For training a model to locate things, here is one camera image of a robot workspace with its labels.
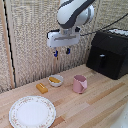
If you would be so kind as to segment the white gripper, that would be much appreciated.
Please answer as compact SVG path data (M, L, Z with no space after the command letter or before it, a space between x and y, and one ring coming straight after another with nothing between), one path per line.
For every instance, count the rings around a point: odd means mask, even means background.
M73 34L62 34L60 29L51 30L47 33L47 46L50 48L70 46L77 44L80 39L80 33L75 32ZM66 49L66 54L71 53L71 48ZM55 49L54 57L58 57L58 50Z

